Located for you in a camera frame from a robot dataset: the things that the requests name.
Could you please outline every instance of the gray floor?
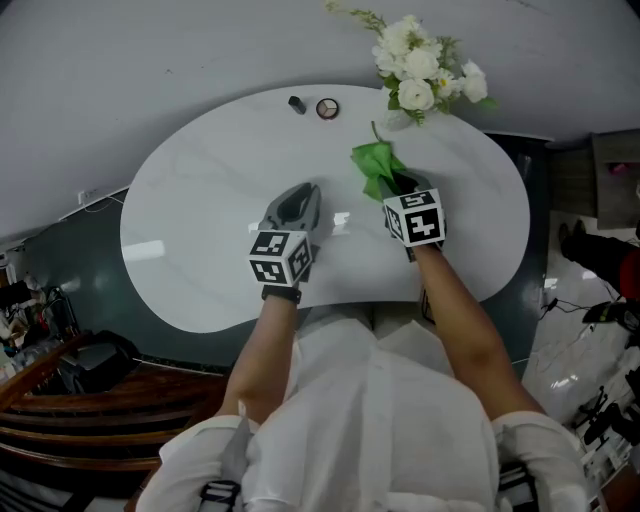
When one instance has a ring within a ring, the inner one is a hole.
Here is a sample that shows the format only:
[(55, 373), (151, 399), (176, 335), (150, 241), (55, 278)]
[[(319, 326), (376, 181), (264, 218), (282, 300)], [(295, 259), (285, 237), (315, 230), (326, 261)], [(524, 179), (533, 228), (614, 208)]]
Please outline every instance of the gray floor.
[[(511, 282), (483, 303), (522, 373), (535, 336), (538, 297), (547, 264), (546, 167), (544, 157), (540, 158), (540, 143), (500, 139), (514, 160), (518, 154), (537, 157), (524, 178), (532, 222), (525, 257)], [(124, 200), (125, 194), (116, 197)], [(111, 330), (154, 357), (215, 366), (232, 364), (254, 322), (213, 334), (193, 334), (160, 320), (136, 293), (122, 260), (122, 205), (103, 201), (91, 210), (95, 213), (77, 213), (29, 239), (24, 253), (27, 270), (44, 287), (61, 286), (66, 291), (82, 329)]]

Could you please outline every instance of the flower bouquet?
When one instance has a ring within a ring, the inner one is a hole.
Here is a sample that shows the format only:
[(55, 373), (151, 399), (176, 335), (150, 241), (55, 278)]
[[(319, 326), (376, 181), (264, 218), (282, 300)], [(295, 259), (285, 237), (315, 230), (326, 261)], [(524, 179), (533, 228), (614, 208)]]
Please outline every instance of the flower bouquet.
[(450, 113), (451, 104), (462, 95), (472, 103), (495, 106), (487, 95), (483, 71), (471, 60), (460, 66), (452, 37), (430, 37), (415, 16), (387, 25), (372, 11), (346, 10), (338, 0), (326, 0), (330, 12), (344, 12), (378, 34), (372, 53), (378, 74), (388, 90), (387, 108), (404, 113), (422, 124), (425, 113)]

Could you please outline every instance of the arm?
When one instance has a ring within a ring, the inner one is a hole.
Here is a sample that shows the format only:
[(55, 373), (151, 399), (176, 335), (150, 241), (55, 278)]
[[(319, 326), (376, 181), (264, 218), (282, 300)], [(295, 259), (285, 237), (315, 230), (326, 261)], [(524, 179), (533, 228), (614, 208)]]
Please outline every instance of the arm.
[(273, 295), (267, 297), (249, 341), (231, 372), (216, 416), (238, 415), (240, 400), (247, 408), (247, 416), (261, 424), (282, 405), (296, 319), (297, 307), (293, 302)]
[(456, 378), (478, 396), (490, 420), (515, 411), (544, 413), (518, 380), (498, 331), (445, 257), (426, 245), (413, 250)]

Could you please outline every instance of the white oval table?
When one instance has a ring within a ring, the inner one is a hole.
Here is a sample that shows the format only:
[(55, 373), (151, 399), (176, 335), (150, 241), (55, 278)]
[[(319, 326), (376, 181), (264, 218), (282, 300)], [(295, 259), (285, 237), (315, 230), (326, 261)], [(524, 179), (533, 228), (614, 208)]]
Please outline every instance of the white oval table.
[[(287, 105), (295, 95), (305, 115)], [(333, 121), (315, 112), (334, 98)], [(145, 303), (167, 323), (213, 332), (258, 316), (261, 287), (245, 256), (250, 229), (267, 205), (303, 181), (321, 186), (326, 235), (301, 307), (346, 302), (416, 301), (415, 264), (384, 227), (381, 205), (362, 194), (351, 149), (375, 142), (374, 89), (313, 85), (267, 91), (204, 114), (145, 161), (125, 200), (123, 257)], [(447, 216), (444, 252), (467, 287), (484, 300), (513, 277), (529, 235), (529, 203), (509, 157), (453, 116), (380, 135), (411, 169), (428, 172)]]

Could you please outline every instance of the black and white cube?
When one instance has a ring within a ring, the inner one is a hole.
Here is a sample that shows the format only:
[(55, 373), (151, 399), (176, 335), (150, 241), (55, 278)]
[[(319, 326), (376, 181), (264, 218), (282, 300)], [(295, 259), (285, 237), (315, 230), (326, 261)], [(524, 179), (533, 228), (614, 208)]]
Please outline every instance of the black and white cube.
[(389, 231), (405, 247), (444, 240), (444, 212), (436, 189), (384, 200)]
[(295, 285), (311, 265), (306, 231), (258, 231), (247, 257), (258, 283)]

